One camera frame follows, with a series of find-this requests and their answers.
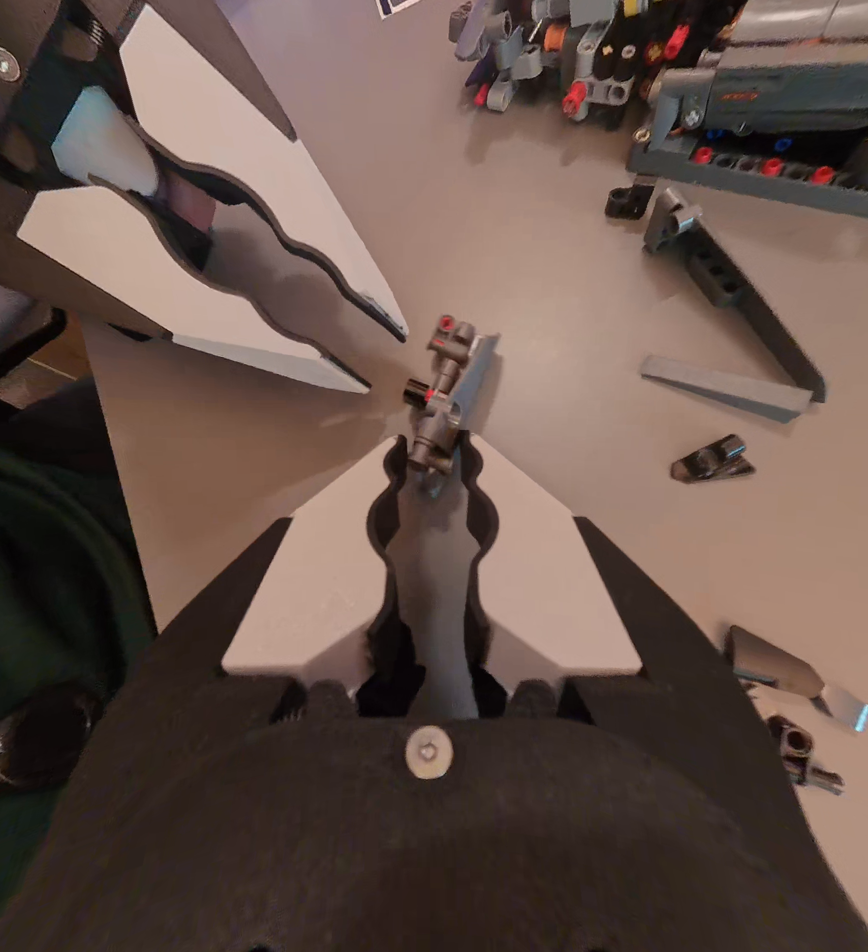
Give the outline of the black lego piece with axle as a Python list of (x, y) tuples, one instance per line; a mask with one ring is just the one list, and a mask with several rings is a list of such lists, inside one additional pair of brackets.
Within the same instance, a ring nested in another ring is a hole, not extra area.
[(793, 784), (834, 796), (845, 793), (844, 778), (814, 759), (814, 738), (808, 731), (777, 713), (766, 717), (764, 723), (777, 744), (785, 772)]

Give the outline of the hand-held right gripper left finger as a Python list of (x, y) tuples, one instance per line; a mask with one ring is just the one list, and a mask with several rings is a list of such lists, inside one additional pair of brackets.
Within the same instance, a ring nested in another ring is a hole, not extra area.
[(406, 438), (389, 438), (285, 521), (223, 656), (227, 675), (337, 682), (363, 716), (407, 714), (426, 670), (387, 551), (406, 477)]

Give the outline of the long dark grey lego beam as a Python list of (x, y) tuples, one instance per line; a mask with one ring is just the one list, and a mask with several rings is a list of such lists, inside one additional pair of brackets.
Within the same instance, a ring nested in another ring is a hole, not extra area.
[(643, 232), (643, 250), (651, 255), (669, 252), (677, 256), (709, 303), (741, 316), (790, 382), (810, 392), (811, 402), (826, 402), (827, 385), (821, 371), (707, 229), (702, 208), (671, 187), (663, 189)]

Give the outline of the person's left hand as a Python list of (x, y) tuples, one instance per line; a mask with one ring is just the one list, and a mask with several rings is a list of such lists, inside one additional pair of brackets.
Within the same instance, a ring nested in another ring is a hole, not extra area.
[(163, 173), (160, 194), (166, 207), (199, 232), (210, 231), (216, 200), (204, 190), (174, 172)]

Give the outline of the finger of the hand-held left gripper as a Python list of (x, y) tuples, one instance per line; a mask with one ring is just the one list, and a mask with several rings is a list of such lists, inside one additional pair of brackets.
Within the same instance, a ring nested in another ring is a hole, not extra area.
[(151, 211), (110, 184), (39, 192), (17, 235), (164, 328), (174, 344), (314, 387), (370, 391), (324, 348), (276, 327), (251, 298), (204, 278)]
[(120, 48), (142, 129), (182, 165), (251, 197), (284, 247), (328, 273), (340, 292), (404, 342), (387, 280), (305, 145), (267, 118), (146, 4)]

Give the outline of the large grey lego vehicle model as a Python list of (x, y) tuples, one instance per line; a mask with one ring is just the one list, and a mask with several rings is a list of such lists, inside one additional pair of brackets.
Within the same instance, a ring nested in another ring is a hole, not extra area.
[(571, 123), (642, 103), (627, 169), (868, 219), (868, 1), (462, 2), (476, 106), (556, 89)]

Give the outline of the black angled lego piece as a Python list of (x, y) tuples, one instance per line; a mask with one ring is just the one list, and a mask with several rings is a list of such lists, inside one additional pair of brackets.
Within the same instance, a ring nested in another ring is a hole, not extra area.
[(669, 475), (685, 484), (754, 475), (757, 469), (745, 457), (745, 452), (746, 442), (736, 434), (729, 434), (673, 462)]

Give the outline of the small black lego connector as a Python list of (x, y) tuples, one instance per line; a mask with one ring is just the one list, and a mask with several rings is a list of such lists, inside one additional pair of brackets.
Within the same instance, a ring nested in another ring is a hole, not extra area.
[(605, 216), (611, 220), (641, 220), (651, 203), (657, 179), (638, 175), (627, 186), (611, 189), (607, 195)]

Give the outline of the small grey lego connector assembly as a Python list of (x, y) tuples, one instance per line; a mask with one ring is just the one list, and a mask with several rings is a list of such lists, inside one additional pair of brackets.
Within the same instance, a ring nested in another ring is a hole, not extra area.
[(428, 340), (432, 380), (410, 378), (404, 400), (412, 408), (408, 466), (424, 492), (436, 498), (459, 459), (458, 444), (475, 408), (501, 337), (440, 316)]

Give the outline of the flat grey lego panel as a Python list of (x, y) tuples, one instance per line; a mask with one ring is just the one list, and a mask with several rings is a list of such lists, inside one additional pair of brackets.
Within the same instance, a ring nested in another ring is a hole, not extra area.
[(639, 373), (642, 379), (782, 424), (798, 419), (816, 401), (810, 389), (713, 370), (656, 355), (649, 355), (642, 361)]

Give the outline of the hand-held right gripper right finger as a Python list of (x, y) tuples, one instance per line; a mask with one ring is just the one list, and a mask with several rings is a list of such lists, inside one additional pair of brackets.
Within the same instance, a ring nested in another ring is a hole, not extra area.
[(463, 435), (465, 526), (475, 541), (464, 654), (480, 716), (524, 682), (638, 675), (642, 659), (571, 510), (480, 436)]

